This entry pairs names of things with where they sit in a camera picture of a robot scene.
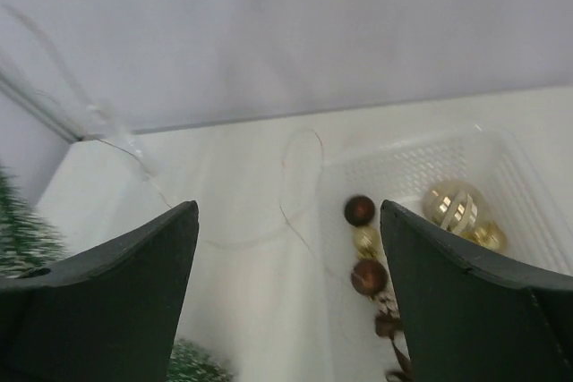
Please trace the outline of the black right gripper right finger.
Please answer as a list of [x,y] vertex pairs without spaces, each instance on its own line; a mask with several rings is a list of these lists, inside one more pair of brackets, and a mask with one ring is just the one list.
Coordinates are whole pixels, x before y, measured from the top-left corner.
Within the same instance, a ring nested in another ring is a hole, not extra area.
[[448,233],[391,200],[381,239],[416,381],[570,381],[572,278]]

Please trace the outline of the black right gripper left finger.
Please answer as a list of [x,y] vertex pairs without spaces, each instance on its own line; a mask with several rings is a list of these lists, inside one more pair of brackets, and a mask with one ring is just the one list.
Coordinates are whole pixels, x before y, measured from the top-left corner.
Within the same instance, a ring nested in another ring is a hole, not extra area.
[[186,201],[1,282],[4,381],[163,381],[199,233]]

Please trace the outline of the small green bottlebrush christmas tree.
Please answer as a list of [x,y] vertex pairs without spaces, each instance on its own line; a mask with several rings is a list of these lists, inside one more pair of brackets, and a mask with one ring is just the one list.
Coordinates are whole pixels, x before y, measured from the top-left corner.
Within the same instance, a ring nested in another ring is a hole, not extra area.
[[[1,169],[1,276],[17,277],[65,257],[62,239],[23,199],[12,177]],[[167,366],[168,381],[231,381],[227,365],[199,345],[174,341]]]

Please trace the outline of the white perforated plastic basket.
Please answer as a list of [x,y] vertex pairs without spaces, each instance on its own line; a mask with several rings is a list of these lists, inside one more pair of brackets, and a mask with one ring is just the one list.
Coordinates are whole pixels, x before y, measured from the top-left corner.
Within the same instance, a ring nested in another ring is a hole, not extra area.
[[509,133],[350,149],[317,209],[328,380],[571,380],[572,232]]

